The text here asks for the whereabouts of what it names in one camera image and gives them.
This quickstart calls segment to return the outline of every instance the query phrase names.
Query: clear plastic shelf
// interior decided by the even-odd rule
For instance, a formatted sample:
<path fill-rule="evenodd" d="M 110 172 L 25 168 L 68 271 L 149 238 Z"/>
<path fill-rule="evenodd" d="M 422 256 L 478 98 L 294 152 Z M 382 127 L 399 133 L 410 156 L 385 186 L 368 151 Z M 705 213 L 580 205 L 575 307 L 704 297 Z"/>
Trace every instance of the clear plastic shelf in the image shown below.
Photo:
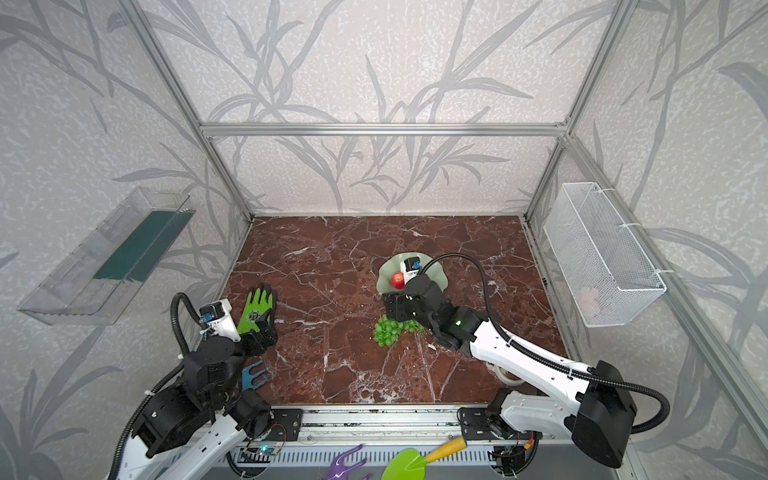
<path fill-rule="evenodd" d="M 188 199 L 137 188 L 18 309 L 49 325 L 114 324 L 189 223 Z"/>

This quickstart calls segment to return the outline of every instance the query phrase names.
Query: yellow handle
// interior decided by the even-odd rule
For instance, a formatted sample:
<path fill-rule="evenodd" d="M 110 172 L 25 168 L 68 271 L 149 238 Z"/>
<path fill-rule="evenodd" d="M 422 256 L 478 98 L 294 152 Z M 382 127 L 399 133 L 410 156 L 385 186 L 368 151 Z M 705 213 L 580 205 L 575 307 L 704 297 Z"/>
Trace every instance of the yellow handle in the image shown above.
<path fill-rule="evenodd" d="M 452 440 L 434 452 L 427 455 L 427 463 L 435 462 L 441 458 L 445 458 L 448 455 L 453 455 L 456 452 L 460 452 L 467 448 L 467 442 L 463 437 L 458 437 L 456 440 Z"/>

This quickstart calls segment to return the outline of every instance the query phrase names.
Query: red apple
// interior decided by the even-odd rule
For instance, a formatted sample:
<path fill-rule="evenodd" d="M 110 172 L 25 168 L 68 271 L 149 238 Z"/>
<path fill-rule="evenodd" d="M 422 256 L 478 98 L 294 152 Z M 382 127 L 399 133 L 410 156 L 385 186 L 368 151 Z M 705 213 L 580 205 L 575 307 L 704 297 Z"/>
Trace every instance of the red apple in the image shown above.
<path fill-rule="evenodd" d="M 402 290 L 405 285 L 406 276 L 403 275 L 402 272 L 398 272 L 392 275 L 392 286 L 394 286 L 397 290 Z"/>

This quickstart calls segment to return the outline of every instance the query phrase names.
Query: leaf-patterned wallpaper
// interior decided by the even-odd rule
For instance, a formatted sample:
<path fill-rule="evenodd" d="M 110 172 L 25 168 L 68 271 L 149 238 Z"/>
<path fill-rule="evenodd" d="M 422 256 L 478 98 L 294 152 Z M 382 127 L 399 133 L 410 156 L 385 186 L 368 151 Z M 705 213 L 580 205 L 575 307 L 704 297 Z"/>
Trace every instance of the leaf-patterned wallpaper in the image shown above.
<path fill-rule="evenodd" d="M 690 344 L 664 297 L 626 326 L 584 326 L 543 228 L 560 184 L 581 181 L 589 180 L 565 154 L 545 186 L 531 227 L 582 360 L 593 365 L 598 360 L 609 362 L 625 380 L 653 386 L 672 404 L 670 417 L 660 428 L 631 437 L 647 477 L 768 478 L 768 458 Z M 633 398 L 639 419 L 650 418 L 658 409 L 653 399 Z"/>
<path fill-rule="evenodd" d="M 577 133 L 768 395 L 768 2 L 667 7 L 632 18 Z"/>
<path fill-rule="evenodd" d="M 205 121 L 562 121 L 614 2 L 141 0 Z"/>
<path fill-rule="evenodd" d="M 563 121 L 614 9 L 614 0 L 141 4 L 209 122 Z M 524 211 L 554 139 L 217 143 L 254 211 L 478 214 Z"/>
<path fill-rule="evenodd" d="M 265 214 L 521 214 L 553 145 L 549 137 L 226 137 L 218 148 L 251 209 Z M 409 149 L 423 150 L 421 161 Z"/>
<path fill-rule="evenodd" d="M 126 29 L 94 0 L 0 5 L 0 478 L 103 478 L 157 372 L 177 363 L 167 308 L 222 286 L 247 231 Z M 136 186 L 197 212 L 113 326 L 16 310 Z M 195 330 L 187 324 L 187 335 Z"/>
<path fill-rule="evenodd" d="M 765 392 L 768 2 L 654 5 L 634 12 L 576 133 Z M 627 326 L 583 327 L 541 229 L 557 185 L 583 180 L 566 157 L 534 229 L 587 361 L 605 359 L 673 403 L 660 431 L 634 439 L 649 478 L 768 478 L 762 449 L 663 300 Z"/>

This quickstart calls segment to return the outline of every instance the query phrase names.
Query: blue garden tool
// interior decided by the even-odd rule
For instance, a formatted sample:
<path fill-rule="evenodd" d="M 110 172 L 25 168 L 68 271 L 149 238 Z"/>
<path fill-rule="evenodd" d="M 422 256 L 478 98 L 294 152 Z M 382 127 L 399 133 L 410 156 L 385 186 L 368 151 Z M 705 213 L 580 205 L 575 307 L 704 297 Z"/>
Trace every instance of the blue garden tool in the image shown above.
<path fill-rule="evenodd" d="M 270 380 L 271 376 L 270 376 L 270 373 L 267 372 L 266 367 L 264 367 L 263 369 L 261 369 L 260 371 L 254 373 L 254 374 L 251 373 L 251 371 L 253 369 L 258 367 L 259 365 L 262 365 L 263 363 L 264 363 L 263 360 L 259 360 L 258 362 L 254 363 L 253 365 L 248 366 L 248 367 L 243 369 L 243 390 L 248 390 L 248 389 L 255 390 L 255 389 L 258 389 L 259 387 L 263 386 L 265 383 L 267 383 Z M 260 382 L 253 383 L 253 381 L 256 378 L 258 378 L 259 376 L 261 376 L 264 373 L 266 373 L 266 375 L 264 376 L 264 378 Z"/>

